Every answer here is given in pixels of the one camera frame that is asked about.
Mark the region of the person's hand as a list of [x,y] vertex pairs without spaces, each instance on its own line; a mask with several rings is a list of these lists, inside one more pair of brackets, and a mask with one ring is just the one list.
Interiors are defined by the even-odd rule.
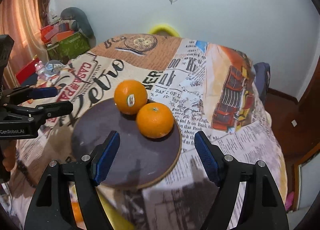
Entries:
[[4,166],[6,171],[12,171],[16,163],[16,141],[11,140],[2,153],[2,165]]

